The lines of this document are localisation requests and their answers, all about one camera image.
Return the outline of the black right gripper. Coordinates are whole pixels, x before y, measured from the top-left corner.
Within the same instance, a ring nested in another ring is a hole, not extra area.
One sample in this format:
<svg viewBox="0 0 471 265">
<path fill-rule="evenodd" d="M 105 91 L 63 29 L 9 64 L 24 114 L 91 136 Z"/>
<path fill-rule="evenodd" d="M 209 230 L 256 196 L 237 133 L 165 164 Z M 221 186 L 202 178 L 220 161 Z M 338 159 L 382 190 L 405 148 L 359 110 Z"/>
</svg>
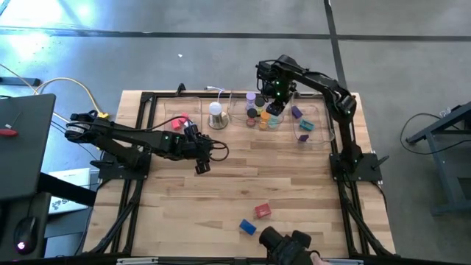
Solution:
<svg viewBox="0 0 471 265">
<path fill-rule="evenodd" d="M 266 112 L 279 116 L 284 111 L 284 105 L 289 101 L 294 92 L 294 82 L 288 79 L 276 79 L 266 84 L 267 94 L 277 103 L 270 103 L 266 107 Z"/>
</svg>

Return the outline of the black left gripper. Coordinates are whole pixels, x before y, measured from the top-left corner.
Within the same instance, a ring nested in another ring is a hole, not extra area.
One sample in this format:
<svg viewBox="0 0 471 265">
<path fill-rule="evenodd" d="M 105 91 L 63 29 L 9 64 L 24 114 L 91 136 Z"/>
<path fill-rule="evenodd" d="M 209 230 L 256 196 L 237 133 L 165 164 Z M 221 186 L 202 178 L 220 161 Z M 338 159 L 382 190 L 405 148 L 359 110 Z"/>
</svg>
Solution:
<svg viewBox="0 0 471 265">
<path fill-rule="evenodd" d="M 179 152 L 180 159 L 197 160 L 195 166 L 196 173 L 202 174 L 203 172 L 210 171 L 209 160 L 212 149 L 213 140 L 207 135 L 200 135 L 196 138 L 183 137 L 179 142 L 177 151 Z"/>
</svg>

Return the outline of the dark red wall charger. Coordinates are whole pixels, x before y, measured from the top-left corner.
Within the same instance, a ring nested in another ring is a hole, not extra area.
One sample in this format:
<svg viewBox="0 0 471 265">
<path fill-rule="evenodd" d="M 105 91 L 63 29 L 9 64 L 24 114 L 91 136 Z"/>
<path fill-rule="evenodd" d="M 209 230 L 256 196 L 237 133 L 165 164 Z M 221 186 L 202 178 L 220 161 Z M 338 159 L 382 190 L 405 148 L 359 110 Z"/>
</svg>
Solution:
<svg viewBox="0 0 471 265">
<path fill-rule="evenodd" d="M 272 214 L 271 208 L 268 203 L 255 206 L 255 215 L 258 219 L 269 216 Z"/>
</svg>

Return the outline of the blue small calculator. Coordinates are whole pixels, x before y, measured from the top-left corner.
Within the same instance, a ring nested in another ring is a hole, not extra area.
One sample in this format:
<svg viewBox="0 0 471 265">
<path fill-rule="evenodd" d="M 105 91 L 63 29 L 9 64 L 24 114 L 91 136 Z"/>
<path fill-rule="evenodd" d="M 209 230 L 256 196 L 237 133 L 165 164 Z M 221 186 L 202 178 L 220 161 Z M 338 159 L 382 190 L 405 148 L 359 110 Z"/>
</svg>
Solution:
<svg viewBox="0 0 471 265">
<path fill-rule="evenodd" d="M 257 227 L 254 226 L 252 223 L 247 221 L 246 219 L 242 219 L 239 227 L 247 234 L 253 235 L 257 230 Z"/>
</svg>

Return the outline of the clear plastic bin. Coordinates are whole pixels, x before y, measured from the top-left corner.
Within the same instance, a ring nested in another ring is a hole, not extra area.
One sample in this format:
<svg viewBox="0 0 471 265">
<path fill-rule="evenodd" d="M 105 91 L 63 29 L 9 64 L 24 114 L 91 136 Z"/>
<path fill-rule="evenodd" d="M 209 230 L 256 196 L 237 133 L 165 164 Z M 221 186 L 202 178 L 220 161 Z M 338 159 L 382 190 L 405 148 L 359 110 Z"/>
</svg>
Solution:
<svg viewBox="0 0 471 265">
<path fill-rule="evenodd" d="M 189 115 L 189 120 L 191 124 L 196 124 L 199 130 L 202 129 L 202 101 L 198 97 L 181 97 L 181 98 L 170 98 L 166 99 L 164 102 L 165 110 L 165 120 L 177 117 L 178 120 L 181 118 L 182 113 L 187 113 Z M 181 124 L 180 130 L 173 130 L 171 127 L 171 122 L 166 124 L 165 130 L 184 133 L 185 126 Z"/>
<path fill-rule="evenodd" d="M 246 125 L 246 120 L 247 120 L 246 94 L 248 92 L 231 92 L 230 93 L 229 103 L 227 105 L 227 114 L 229 116 L 230 122 L 234 125 L 237 125 L 240 127 L 247 127 L 249 129 L 254 129 L 254 130 L 260 130 L 259 129 L 260 116 L 257 116 L 255 118 L 256 125 L 254 127 L 248 127 Z M 253 93 L 255 93 L 257 97 L 258 96 L 262 97 L 258 92 L 253 92 Z M 273 101 L 271 99 L 264 99 L 264 100 L 266 102 L 264 105 L 264 110 L 266 111 L 267 105 L 270 103 L 273 103 Z M 278 117 L 280 120 L 280 123 L 279 123 L 279 126 L 280 126 L 287 119 L 286 110 L 284 110 Z"/>
<path fill-rule="evenodd" d="M 297 106 L 301 112 L 302 117 L 295 119 L 291 114 L 291 107 Z M 291 124 L 293 133 L 298 141 L 301 135 L 309 135 L 306 142 L 301 144 L 310 144 L 314 146 L 321 146 L 329 144 L 335 139 L 335 133 L 328 121 L 328 114 L 325 109 L 325 101 L 320 93 L 299 93 L 296 92 L 290 101 L 289 113 L 291 114 Z M 315 128 L 313 131 L 307 131 L 300 128 L 300 120 L 305 119 L 314 123 Z"/>
</svg>

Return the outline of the white bulb brass lamp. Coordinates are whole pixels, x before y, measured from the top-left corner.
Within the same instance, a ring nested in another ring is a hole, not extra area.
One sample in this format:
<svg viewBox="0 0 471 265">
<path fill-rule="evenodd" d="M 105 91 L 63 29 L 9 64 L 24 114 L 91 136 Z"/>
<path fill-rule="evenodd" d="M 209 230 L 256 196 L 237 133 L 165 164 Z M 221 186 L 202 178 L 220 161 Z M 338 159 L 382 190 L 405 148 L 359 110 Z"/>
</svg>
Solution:
<svg viewBox="0 0 471 265">
<path fill-rule="evenodd" d="M 227 114 L 222 110 L 219 102 L 209 104 L 208 125 L 215 130 L 224 129 L 229 123 Z"/>
</svg>

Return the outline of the white printed box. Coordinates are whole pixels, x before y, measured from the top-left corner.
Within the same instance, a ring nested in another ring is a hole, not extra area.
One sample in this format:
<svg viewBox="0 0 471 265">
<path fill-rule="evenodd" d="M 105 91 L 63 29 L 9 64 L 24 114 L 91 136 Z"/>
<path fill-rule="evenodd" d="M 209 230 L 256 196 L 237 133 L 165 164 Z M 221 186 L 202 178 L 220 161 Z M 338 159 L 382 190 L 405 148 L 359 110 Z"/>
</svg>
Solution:
<svg viewBox="0 0 471 265">
<path fill-rule="evenodd" d="M 64 180 L 67 183 L 80 186 L 83 188 L 91 187 L 91 169 L 71 169 L 58 172 L 49 172 L 49 175 L 56 177 L 59 180 Z M 73 202 L 71 200 L 52 197 L 49 205 L 49 215 L 60 213 L 68 213 L 73 211 L 80 211 L 87 209 L 88 206 Z"/>
</svg>

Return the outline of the black desk support bar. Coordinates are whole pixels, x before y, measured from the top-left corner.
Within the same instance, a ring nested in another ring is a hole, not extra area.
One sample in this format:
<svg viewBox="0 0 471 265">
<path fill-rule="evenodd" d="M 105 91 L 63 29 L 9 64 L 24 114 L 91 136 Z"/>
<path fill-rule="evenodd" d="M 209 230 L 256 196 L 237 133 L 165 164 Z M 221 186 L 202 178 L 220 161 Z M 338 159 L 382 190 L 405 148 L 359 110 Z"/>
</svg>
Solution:
<svg viewBox="0 0 471 265">
<path fill-rule="evenodd" d="M 40 173 L 38 191 L 50 193 L 54 197 L 67 199 L 81 205 L 94 206 L 96 192 L 90 189 L 67 183 L 49 174 Z"/>
</svg>

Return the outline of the person's hand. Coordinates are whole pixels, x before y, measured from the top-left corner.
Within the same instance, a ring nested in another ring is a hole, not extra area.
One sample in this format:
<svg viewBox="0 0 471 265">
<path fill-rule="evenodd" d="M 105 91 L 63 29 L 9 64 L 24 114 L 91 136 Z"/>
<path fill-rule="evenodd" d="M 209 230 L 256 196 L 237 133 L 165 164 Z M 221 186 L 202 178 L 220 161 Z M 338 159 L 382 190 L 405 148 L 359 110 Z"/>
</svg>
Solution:
<svg viewBox="0 0 471 265">
<path fill-rule="evenodd" d="M 313 265 L 332 265 L 330 262 L 322 259 L 317 252 L 312 252 L 310 258 Z"/>
</svg>

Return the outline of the blue-grey metal table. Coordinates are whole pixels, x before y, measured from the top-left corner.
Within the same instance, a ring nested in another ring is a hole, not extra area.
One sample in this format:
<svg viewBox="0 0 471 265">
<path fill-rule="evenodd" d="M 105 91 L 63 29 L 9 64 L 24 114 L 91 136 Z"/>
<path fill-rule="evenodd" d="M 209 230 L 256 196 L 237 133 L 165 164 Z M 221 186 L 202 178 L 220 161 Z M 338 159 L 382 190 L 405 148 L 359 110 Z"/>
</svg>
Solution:
<svg viewBox="0 0 471 265">
<path fill-rule="evenodd" d="M 433 158 L 446 202 L 432 207 L 431 214 L 471 212 L 471 102 L 431 117 L 434 123 L 400 137 L 400 143 L 409 152 Z"/>
</svg>

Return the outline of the black computer mouse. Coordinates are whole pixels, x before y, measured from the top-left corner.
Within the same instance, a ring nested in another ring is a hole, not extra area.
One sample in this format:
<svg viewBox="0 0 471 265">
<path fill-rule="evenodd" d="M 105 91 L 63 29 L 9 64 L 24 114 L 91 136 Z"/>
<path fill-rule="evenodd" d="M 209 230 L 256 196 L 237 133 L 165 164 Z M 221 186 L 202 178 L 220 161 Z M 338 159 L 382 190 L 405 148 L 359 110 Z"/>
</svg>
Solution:
<svg viewBox="0 0 471 265">
<path fill-rule="evenodd" d="M 33 216 L 18 222 L 13 234 L 13 243 L 18 254 L 27 255 L 35 250 L 38 243 L 37 230 L 38 221 Z"/>
</svg>

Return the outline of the black lower desk shelf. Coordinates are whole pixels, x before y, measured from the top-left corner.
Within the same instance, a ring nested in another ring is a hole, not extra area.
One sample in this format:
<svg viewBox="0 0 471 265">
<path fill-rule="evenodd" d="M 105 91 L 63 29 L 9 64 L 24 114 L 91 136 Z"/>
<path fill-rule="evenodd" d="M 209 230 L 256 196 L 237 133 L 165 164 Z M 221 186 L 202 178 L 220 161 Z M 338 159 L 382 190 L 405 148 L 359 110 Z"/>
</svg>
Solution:
<svg viewBox="0 0 471 265">
<path fill-rule="evenodd" d="M 7 201 L 0 207 L 0 264 L 28 264 L 44 257 L 45 230 L 51 197 L 49 193 L 39 193 Z M 28 216 L 33 216 L 38 221 L 38 243 L 33 252 L 21 255 L 15 250 L 13 234 L 18 222 Z"/>
</svg>

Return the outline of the black floor bar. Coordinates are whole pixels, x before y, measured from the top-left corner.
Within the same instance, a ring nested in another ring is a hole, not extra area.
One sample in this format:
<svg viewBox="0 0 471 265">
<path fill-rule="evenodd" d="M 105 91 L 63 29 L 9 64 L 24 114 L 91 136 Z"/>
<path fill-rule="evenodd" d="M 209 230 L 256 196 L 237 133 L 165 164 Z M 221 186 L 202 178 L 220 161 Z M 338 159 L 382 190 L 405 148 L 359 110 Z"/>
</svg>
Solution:
<svg viewBox="0 0 471 265">
<path fill-rule="evenodd" d="M 19 77 L 0 77 L 0 85 L 18 85 L 38 87 L 41 80 L 37 78 L 20 79 Z"/>
</svg>

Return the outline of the black aluminium table frame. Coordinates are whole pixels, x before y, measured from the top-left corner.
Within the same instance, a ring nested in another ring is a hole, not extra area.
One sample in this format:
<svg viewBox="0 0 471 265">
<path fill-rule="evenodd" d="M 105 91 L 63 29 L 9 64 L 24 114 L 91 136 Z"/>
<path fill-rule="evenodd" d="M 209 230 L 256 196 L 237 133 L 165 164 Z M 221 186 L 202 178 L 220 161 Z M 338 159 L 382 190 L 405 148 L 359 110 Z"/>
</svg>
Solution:
<svg viewBox="0 0 471 265">
<path fill-rule="evenodd" d="M 213 130 L 208 126 L 208 105 L 216 98 L 214 92 L 177 96 L 125 91 L 116 121 L 165 129 L 164 102 L 181 97 L 201 99 L 201 131 L 225 142 L 228 150 L 215 151 L 210 171 L 201 175 L 191 160 L 153 157 L 137 213 L 125 221 L 115 250 L 131 241 L 133 255 L 262 257 L 265 249 L 257 236 L 239 227 L 246 219 L 257 230 L 301 230 L 321 254 L 347 256 L 338 188 L 330 176 L 331 145 L 299 143 L 290 115 L 274 131 L 231 122 L 223 130 Z M 258 219 L 254 208 L 264 203 L 272 214 Z"/>
</svg>

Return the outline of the red handled screwdriver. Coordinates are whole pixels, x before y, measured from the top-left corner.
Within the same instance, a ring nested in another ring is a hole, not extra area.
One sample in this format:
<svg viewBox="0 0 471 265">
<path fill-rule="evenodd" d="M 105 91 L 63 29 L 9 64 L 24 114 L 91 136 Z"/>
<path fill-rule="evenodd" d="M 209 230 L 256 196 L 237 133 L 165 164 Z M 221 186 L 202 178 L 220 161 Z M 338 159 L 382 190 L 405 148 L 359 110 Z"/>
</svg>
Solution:
<svg viewBox="0 0 471 265">
<path fill-rule="evenodd" d="M 21 110 L 9 110 L 0 115 L 0 136 L 16 137 L 19 135 L 18 126 L 22 119 Z"/>
</svg>

